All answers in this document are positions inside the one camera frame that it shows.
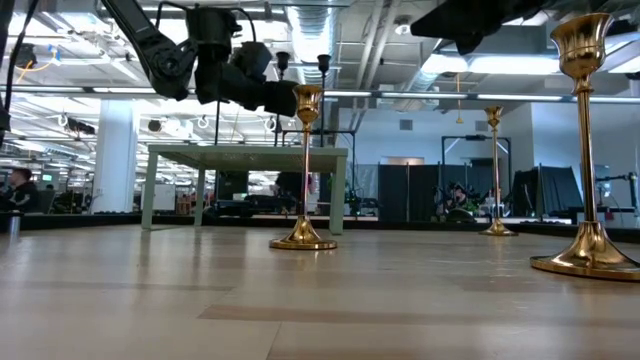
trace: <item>white column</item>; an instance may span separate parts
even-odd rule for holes
[[[140,119],[130,100],[102,100],[92,212],[130,212]]]

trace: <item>white wall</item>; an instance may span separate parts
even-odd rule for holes
[[[369,110],[356,135],[356,156],[359,164],[378,164],[383,157],[424,158],[425,164],[437,164],[441,160],[441,137],[474,135],[476,120],[486,121],[484,111],[462,112],[464,124],[457,124],[457,111],[441,114],[436,111],[398,113],[394,110]],[[400,130],[399,120],[413,120],[413,131]],[[340,109],[341,127],[351,121],[351,109]],[[339,147],[347,147],[340,138]],[[464,164],[470,158],[491,157],[491,143],[460,141],[447,153],[447,164]]]
[[[619,94],[629,96],[628,92]],[[516,109],[525,111],[525,106]],[[533,161],[537,165],[571,166],[582,193],[582,177],[580,174],[580,130],[577,104],[544,104],[531,105],[533,127]],[[529,161],[529,139],[518,139],[510,135],[509,123],[503,121],[505,136],[514,138],[514,169],[516,154],[526,153]],[[607,165],[612,176],[629,172],[640,172],[640,107],[635,105],[602,105],[591,104],[591,138],[593,145],[594,165]],[[527,134],[529,124],[524,121],[518,126],[520,133]],[[612,194],[620,206],[630,206],[629,185],[625,181],[612,183]]]
[[[534,163],[553,167],[570,166],[582,194],[578,106],[534,103],[531,109]]]
[[[531,170],[535,166],[531,104],[524,104],[504,114],[498,130],[500,136],[511,138],[513,173]],[[506,156],[503,152],[500,154],[503,162],[506,163]]]

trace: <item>black panel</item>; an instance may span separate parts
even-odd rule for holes
[[[513,215],[530,216],[536,210],[538,169],[516,171],[513,178]]]
[[[441,184],[442,187],[446,190],[449,186],[449,183],[459,183],[462,186],[465,186],[467,182],[467,176],[465,174],[465,166],[464,165],[445,165],[443,166],[444,171],[444,183]]]
[[[472,186],[477,194],[484,196],[493,188],[493,165],[473,165],[467,170],[467,178],[469,186]],[[506,196],[508,190],[503,190],[502,196]]]
[[[438,165],[409,167],[409,221],[430,221],[435,215],[438,176]]]
[[[320,174],[320,202],[331,202],[331,187],[329,186],[331,174]],[[331,208],[329,206],[320,206],[320,214],[329,216]]]
[[[382,222],[407,221],[407,167],[380,165],[378,170],[379,220]]]
[[[578,183],[570,167],[543,166],[541,177],[546,214],[565,212],[572,207],[584,206]]]
[[[233,194],[246,194],[249,192],[249,172],[247,171],[221,171],[220,186],[218,187],[219,200],[233,200]]]

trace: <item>gold candlestick holder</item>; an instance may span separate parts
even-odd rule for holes
[[[591,74],[606,58],[604,39],[611,26],[608,14],[591,14],[558,26],[551,38],[560,53],[560,69],[574,80],[578,98],[585,221],[574,242],[553,256],[531,258],[531,266],[555,273],[610,280],[640,281],[640,264],[618,250],[596,218],[589,97]]]
[[[518,233],[507,229],[502,220],[500,220],[500,171],[498,169],[498,124],[500,124],[500,115],[502,114],[502,106],[490,106],[484,111],[487,113],[489,125],[493,132],[493,188],[495,215],[493,223],[485,231],[481,231],[481,235],[488,236],[518,236]]]
[[[309,195],[309,134],[311,124],[318,118],[318,106],[322,97],[322,88],[315,85],[298,85],[293,89],[298,99],[298,118],[302,121],[303,131],[303,171],[302,171],[302,214],[293,231],[280,240],[272,241],[269,246],[285,250],[328,250],[338,244],[332,240],[322,240],[311,225],[307,214]]]

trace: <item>table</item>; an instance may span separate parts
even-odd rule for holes
[[[205,171],[302,171],[302,148],[266,146],[149,145],[149,164],[143,195],[142,228],[151,229],[158,156],[198,169],[195,226],[202,225]],[[348,150],[311,148],[309,171],[332,173],[329,230],[342,234]]]

